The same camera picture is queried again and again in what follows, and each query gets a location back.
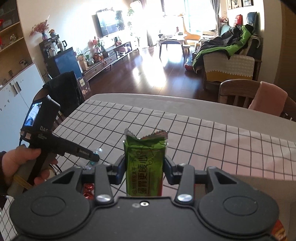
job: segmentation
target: human hand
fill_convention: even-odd
[[[41,149],[26,148],[25,145],[21,145],[14,150],[11,150],[4,154],[2,157],[2,171],[4,174],[4,180],[8,186],[11,185],[13,175],[17,172],[18,168],[26,163],[28,160],[34,160],[41,154]],[[57,164],[57,160],[53,160],[51,164]],[[50,173],[49,170],[44,170],[39,174],[39,177],[34,179],[34,184],[38,185],[48,179]]]

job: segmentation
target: cushion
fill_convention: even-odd
[[[220,35],[222,36],[224,33],[226,33],[231,27],[227,24],[224,24],[221,28],[221,33]]]

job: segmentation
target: white cabinet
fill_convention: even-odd
[[[44,85],[43,79],[36,64],[32,64],[25,71],[13,79],[17,91],[21,94],[28,108],[31,106],[34,96]]]
[[[15,90],[11,81],[0,91],[0,150],[9,151],[18,146],[20,129],[25,121],[29,108]]]
[[[42,77],[33,64],[0,90],[0,151],[18,146],[20,129],[34,96],[42,86]]]

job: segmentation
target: television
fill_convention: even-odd
[[[125,29],[122,11],[100,10],[92,17],[99,38]]]

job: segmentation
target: tv cabinet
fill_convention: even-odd
[[[119,46],[112,46],[108,49],[106,49],[106,51],[103,52],[103,56],[104,56],[104,60],[95,63],[93,66],[90,66],[88,70],[83,71],[82,75],[84,76],[84,79],[86,81],[91,80],[93,77],[95,77],[98,73],[102,72],[103,70],[107,69],[110,67],[110,70],[112,69],[112,65],[115,64],[117,61],[119,61],[120,59],[124,58],[125,56],[129,55],[129,53],[138,50],[138,48],[136,49],[132,49],[130,52],[126,53],[125,55],[118,55],[118,49],[122,46],[125,46],[127,43],[130,44],[131,46],[131,42],[125,42]]]

